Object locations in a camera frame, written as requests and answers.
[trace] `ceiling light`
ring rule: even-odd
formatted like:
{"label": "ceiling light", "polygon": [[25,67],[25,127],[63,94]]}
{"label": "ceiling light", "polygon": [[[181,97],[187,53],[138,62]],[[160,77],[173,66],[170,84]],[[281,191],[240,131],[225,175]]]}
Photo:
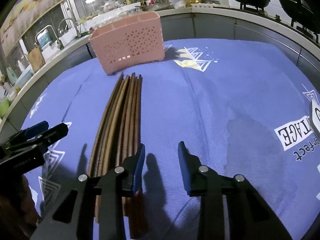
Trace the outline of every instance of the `ceiling light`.
{"label": "ceiling light", "polygon": [[85,0],[85,3],[92,3],[94,2],[95,0]]}

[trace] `wooden chopstick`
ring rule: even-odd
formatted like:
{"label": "wooden chopstick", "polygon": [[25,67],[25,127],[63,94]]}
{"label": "wooden chopstick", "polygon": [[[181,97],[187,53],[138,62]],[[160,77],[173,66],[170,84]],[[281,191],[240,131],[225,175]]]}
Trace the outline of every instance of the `wooden chopstick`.
{"label": "wooden chopstick", "polygon": [[123,144],[122,144],[122,161],[128,157],[128,145],[129,145],[129,129],[130,129],[130,117],[131,117],[131,107],[132,107],[132,98],[133,98],[133,89],[134,89],[134,79],[135,73],[131,75],[131,86],[129,87],[129,101],[127,106],[127,112],[125,117],[125,124],[124,124],[124,137],[123,137]]}
{"label": "wooden chopstick", "polygon": [[137,103],[135,111],[135,125],[134,125],[134,154],[137,153],[138,146],[140,144],[140,123],[141,123],[141,88],[142,88],[142,76],[138,78],[137,88]]}
{"label": "wooden chopstick", "polygon": [[110,132],[109,132],[109,135],[108,135],[108,141],[107,141],[105,155],[104,155],[104,161],[103,161],[103,168],[102,168],[102,174],[103,175],[108,172],[108,168],[109,168],[109,165],[110,165],[111,149],[112,149],[112,144],[113,144],[114,137],[115,137],[116,125],[117,125],[117,122],[118,122],[118,117],[119,117],[122,101],[124,99],[124,92],[127,89],[128,83],[129,83],[129,76],[127,76],[125,78],[125,80],[123,82],[123,86],[121,86],[121,92],[120,92],[118,101],[116,103],[114,116],[112,118],[112,122],[111,122],[111,126],[110,126]]}
{"label": "wooden chopstick", "polygon": [[[114,102],[112,104],[110,116],[109,116],[109,118],[107,120],[105,133],[104,133],[104,136],[102,138],[101,152],[100,152],[100,157],[99,157],[99,161],[98,161],[97,176],[102,176],[102,175],[106,174],[106,172],[103,173],[103,162],[104,162],[104,157],[105,157],[105,152],[106,152],[106,145],[107,145],[108,137],[109,137],[109,134],[110,134],[111,123],[112,123],[112,120],[113,120],[113,117],[114,117],[114,113],[116,111],[116,105],[117,105],[118,99],[120,97],[120,94],[121,94],[121,91],[122,91],[122,87],[124,86],[124,82],[125,82],[124,80],[121,81],[120,88],[117,91],[115,100],[114,100]],[[97,223],[98,223],[100,201],[101,201],[101,196],[97,196],[96,197],[96,205],[95,205],[95,218],[96,218],[96,222]]]}
{"label": "wooden chopstick", "polygon": [[[134,140],[133,140],[133,154],[137,153],[138,145],[140,144],[140,114],[141,114],[141,88],[142,88],[142,76],[136,79],[136,104],[134,115]],[[130,238],[138,239],[143,237],[148,231],[148,223],[144,214],[144,201],[142,195],[142,189],[134,195],[132,198],[127,199],[126,210],[129,217],[129,230]]]}
{"label": "wooden chopstick", "polygon": [[92,148],[92,152],[91,152],[91,156],[90,156],[90,161],[89,161],[89,165],[88,165],[88,175],[90,177],[95,176],[95,171],[94,171],[94,167],[95,167],[95,163],[97,162],[97,157],[99,155],[98,151],[99,151],[99,145],[100,145],[100,141],[101,141],[101,136],[102,136],[102,131],[103,131],[103,127],[104,124],[107,122],[107,118],[108,118],[108,113],[110,113],[110,109],[111,109],[111,102],[113,101],[113,98],[115,97],[115,95],[117,94],[117,91],[120,87],[121,81],[123,80],[123,73],[120,74],[115,87],[113,88],[113,91],[110,95],[110,98],[108,100],[108,103],[104,109],[104,112],[102,114],[102,118],[101,118],[101,122],[99,124],[98,127],[98,131],[93,143],[93,148]]}
{"label": "wooden chopstick", "polygon": [[134,78],[133,86],[133,96],[132,96],[132,105],[130,113],[130,128],[129,128],[129,140],[128,140],[128,156],[134,155],[134,125],[135,125],[135,112],[136,112],[136,103],[137,103],[137,88],[138,88],[138,79]]}
{"label": "wooden chopstick", "polygon": [[[132,79],[129,81],[128,87],[131,86]],[[127,107],[128,107],[128,101],[129,101],[129,90],[127,89],[126,95],[125,95],[125,101],[124,106],[122,110],[121,120],[120,120],[120,129],[119,129],[119,137],[117,142],[117,151],[116,151],[116,161],[115,161],[115,167],[120,166],[123,159],[122,159],[122,143],[123,143],[123,137],[124,137],[124,124],[125,124],[125,117],[127,114]]]}

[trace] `gray cabinet door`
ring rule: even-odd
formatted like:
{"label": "gray cabinet door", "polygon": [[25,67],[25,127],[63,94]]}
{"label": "gray cabinet door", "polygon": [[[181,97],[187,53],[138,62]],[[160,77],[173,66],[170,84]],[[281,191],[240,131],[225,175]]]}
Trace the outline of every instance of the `gray cabinet door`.
{"label": "gray cabinet door", "polygon": [[50,68],[45,74],[45,78],[50,84],[57,76],[59,76],[63,71],[79,65],[87,60],[91,59],[90,53],[86,45],[81,46],[74,52],[67,55],[61,61],[59,61],[55,66]]}
{"label": "gray cabinet door", "polygon": [[235,39],[261,41],[278,47],[295,65],[298,63],[301,47],[284,36],[256,24],[237,20]]}
{"label": "gray cabinet door", "polygon": [[179,40],[194,38],[192,14],[163,16],[160,18],[163,40]]}
{"label": "gray cabinet door", "polygon": [[40,77],[28,90],[27,92],[22,96],[22,98],[20,99],[20,102],[22,103],[22,105],[24,106],[24,108],[28,112],[30,111],[31,107],[33,106],[33,104],[36,102],[36,100],[38,99],[38,97],[41,95],[41,93],[47,88],[48,86],[48,82],[45,78],[45,76],[43,75],[42,77]]}
{"label": "gray cabinet door", "polygon": [[305,49],[302,49],[297,67],[306,75],[320,93],[320,61]]}
{"label": "gray cabinet door", "polygon": [[196,38],[233,40],[236,20],[229,17],[196,13],[193,18]]}
{"label": "gray cabinet door", "polygon": [[17,130],[10,124],[7,120],[2,120],[5,122],[1,132],[0,132],[0,143],[4,143],[10,136],[14,135]]}
{"label": "gray cabinet door", "polygon": [[28,111],[22,105],[21,101],[19,101],[10,112],[7,117],[7,121],[9,121],[12,126],[19,131],[27,115]]}

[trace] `green bowl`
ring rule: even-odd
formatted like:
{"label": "green bowl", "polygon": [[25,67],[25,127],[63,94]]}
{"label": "green bowl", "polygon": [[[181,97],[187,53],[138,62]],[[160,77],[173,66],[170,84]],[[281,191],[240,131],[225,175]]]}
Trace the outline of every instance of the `green bowl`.
{"label": "green bowl", "polygon": [[10,102],[8,98],[4,98],[0,103],[0,117],[3,117],[4,114],[8,111]]}

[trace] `cutting board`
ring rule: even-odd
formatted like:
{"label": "cutting board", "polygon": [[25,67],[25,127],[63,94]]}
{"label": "cutting board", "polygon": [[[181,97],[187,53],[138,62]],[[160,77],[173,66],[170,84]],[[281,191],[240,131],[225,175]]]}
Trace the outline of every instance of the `cutting board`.
{"label": "cutting board", "polygon": [[44,64],[44,58],[42,56],[41,50],[38,46],[36,46],[28,55],[28,60],[31,64],[31,67],[36,73]]}

